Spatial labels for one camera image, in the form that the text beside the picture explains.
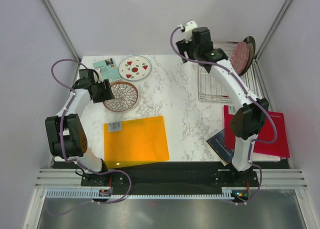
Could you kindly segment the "brown rim floral plate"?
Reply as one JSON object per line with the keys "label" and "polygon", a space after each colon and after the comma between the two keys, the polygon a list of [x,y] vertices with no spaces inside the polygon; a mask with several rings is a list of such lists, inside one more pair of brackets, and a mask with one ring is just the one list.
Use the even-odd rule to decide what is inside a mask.
{"label": "brown rim floral plate", "polygon": [[129,82],[119,81],[111,86],[114,99],[106,100],[104,106],[117,113],[122,113],[131,109],[138,101],[138,89]]}

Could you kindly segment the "metal wire dish rack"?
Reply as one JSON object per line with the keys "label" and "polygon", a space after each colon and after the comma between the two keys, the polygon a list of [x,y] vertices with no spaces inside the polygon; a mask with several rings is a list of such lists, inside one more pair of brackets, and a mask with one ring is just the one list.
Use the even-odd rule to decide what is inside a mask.
{"label": "metal wire dish rack", "polygon": [[[215,48],[221,48],[230,58],[238,42],[234,41],[217,41],[213,44]],[[232,104],[230,97],[223,87],[218,83],[216,78],[209,75],[200,65],[197,68],[198,73],[198,99],[201,102],[213,102],[222,104]],[[246,86],[257,96],[261,97],[262,93],[258,84],[258,76],[254,69],[254,61],[247,72],[240,77]]]}

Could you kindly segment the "pink polka dot plate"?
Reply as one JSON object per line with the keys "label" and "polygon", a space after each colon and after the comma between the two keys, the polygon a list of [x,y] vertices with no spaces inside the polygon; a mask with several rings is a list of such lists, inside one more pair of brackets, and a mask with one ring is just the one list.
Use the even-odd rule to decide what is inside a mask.
{"label": "pink polka dot plate", "polygon": [[235,72],[240,75],[247,66],[250,57],[250,49],[248,45],[241,41],[239,42],[235,49],[233,50],[231,57],[229,59]]}

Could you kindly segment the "dark rim beige plate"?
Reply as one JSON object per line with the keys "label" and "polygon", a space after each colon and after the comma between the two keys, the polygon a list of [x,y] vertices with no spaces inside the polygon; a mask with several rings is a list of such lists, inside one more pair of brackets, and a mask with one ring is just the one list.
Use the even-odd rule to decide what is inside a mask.
{"label": "dark rim beige plate", "polygon": [[243,76],[244,74],[247,73],[247,71],[250,69],[253,60],[255,58],[255,53],[256,53],[256,41],[255,38],[253,36],[247,36],[243,42],[245,42],[248,46],[248,50],[249,50],[249,57],[248,57],[248,61],[246,66],[244,67],[244,69],[238,74],[240,77]]}

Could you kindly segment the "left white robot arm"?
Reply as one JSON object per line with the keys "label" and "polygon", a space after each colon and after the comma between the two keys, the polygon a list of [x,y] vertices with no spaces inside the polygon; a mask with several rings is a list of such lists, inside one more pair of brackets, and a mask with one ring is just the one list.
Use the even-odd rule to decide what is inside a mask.
{"label": "left white robot arm", "polygon": [[89,102],[98,104],[114,98],[108,79],[101,80],[94,69],[81,69],[63,108],[45,119],[50,153],[78,165],[86,174],[92,174],[92,180],[99,186],[109,182],[110,174],[104,160],[89,149],[80,117]]}

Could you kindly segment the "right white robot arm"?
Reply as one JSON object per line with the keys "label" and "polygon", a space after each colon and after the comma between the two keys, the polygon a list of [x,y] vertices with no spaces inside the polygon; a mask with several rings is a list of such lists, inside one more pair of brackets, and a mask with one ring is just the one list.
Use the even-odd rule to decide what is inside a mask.
{"label": "right white robot arm", "polygon": [[179,25],[174,31],[185,33],[185,38],[177,42],[170,40],[173,51],[184,63],[197,63],[216,78],[236,109],[230,125],[235,135],[231,161],[235,170],[229,173],[229,180],[233,185],[240,186],[247,180],[245,171],[254,165],[253,147],[266,119],[270,118],[269,102],[266,98],[259,98],[245,85],[221,48],[214,48],[208,28]]}

